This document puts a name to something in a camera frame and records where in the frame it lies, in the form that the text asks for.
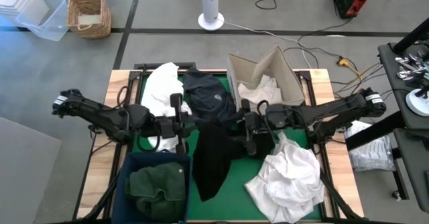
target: plastic bag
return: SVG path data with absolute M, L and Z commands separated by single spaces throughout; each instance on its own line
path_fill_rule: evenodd
M 352 124 L 353 126 L 345 132 L 346 138 L 371 126 L 371 124 L 361 121 L 354 121 Z M 390 138 L 387 135 L 349 151 L 349 156 L 353 170 L 357 172 L 366 170 L 395 170 Z

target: tower fan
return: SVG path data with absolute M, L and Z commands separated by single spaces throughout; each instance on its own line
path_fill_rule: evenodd
M 201 28 L 218 30 L 223 25 L 223 16 L 219 13 L 219 0 L 202 0 L 202 13 L 198 17 Z

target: green mat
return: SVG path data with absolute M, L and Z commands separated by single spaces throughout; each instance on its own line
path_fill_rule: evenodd
M 216 76 L 224 85 L 226 90 L 230 92 L 228 80 L 226 76 Z M 187 101 L 189 95 L 184 95 L 184 100 Z M 306 135 L 304 130 L 285 129 L 286 136 L 289 139 L 297 142 L 301 147 L 306 146 Z M 198 139 L 198 130 L 193 131 L 186 139 L 189 143 L 189 156 L 192 156 Z M 145 149 L 151 149 L 147 139 L 137 137 L 133 146 L 133 152 L 140 152 L 136 146 L 137 141 Z M 195 181 L 192 179 L 189 214 L 188 220 L 264 220 L 267 218 L 256 207 L 255 203 L 247 193 L 244 184 L 257 175 L 262 165 L 261 160 L 251 158 L 243 158 L 241 160 L 233 160 L 231 169 L 229 170 L 227 179 L 223 183 L 217 195 L 205 202 L 200 200 L 198 189 Z M 303 219 L 320 220 L 320 206 L 316 205 L 314 211 Z

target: concrete floor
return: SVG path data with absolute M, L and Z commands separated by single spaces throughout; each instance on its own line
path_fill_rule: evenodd
M 219 8 L 228 22 L 258 30 L 296 31 L 296 36 L 285 36 L 295 40 L 307 31 L 344 22 L 335 16 L 332 0 L 277 0 L 278 8 L 271 11 L 256 8 L 255 1 L 220 0 Z M 133 0 L 107 2 L 113 14 L 113 27 L 123 29 Z M 408 32 L 426 19 L 428 3 L 429 0 L 368 0 L 358 17 L 334 30 Z M 200 12 L 200 0 L 139 0 L 132 28 L 137 32 L 199 29 L 196 18 Z M 0 26 L 7 24 L 0 18 Z M 51 115 L 51 104 L 59 91 L 69 88 L 78 88 L 85 97 L 102 101 L 123 34 L 88 41 L 67 33 L 61 41 L 50 42 L 31 32 L 2 32 L 1 29 L 0 55 L 6 57 L 0 60 L 0 116 L 63 142 L 36 223 L 70 219 L 90 151 L 88 123 Z M 224 25 L 223 29 L 236 28 Z M 274 46 L 296 47 L 295 43 L 272 36 L 173 33 L 131 33 L 119 68 L 169 61 L 193 61 L 199 68 L 225 68 L 229 52 L 259 60 Z M 307 47 L 322 47 L 348 57 L 362 71 L 378 62 L 378 45 L 398 40 L 400 38 L 309 36 L 302 42 Z M 336 58 L 317 51 L 314 54 L 320 67 L 329 70 L 331 80 L 345 82 L 355 77 L 350 70 L 336 66 Z M 287 51 L 286 58 L 294 68 L 307 68 L 299 50 Z M 307 54 L 307 58 L 316 67 L 312 57 Z M 385 76 L 366 82 L 365 87 L 380 93 L 390 89 Z M 388 106 L 385 116 L 397 111 L 393 96 L 385 102 Z M 407 179 L 411 200 L 397 203 L 390 197 L 395 190 L 391 173 L 356 173 L 355 177 L 366 217 L 376 221 L 427 223 L 429 216 L 419 210 Z

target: wicker basket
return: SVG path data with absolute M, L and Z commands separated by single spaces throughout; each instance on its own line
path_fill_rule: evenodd
M 81 15 L 100 15 L 101 22 L 80 25 Z M 100 39 L 109 36 L 112 28 L 112 17 L 106 0 L 68 0 L 67 26 L 85 39 Z

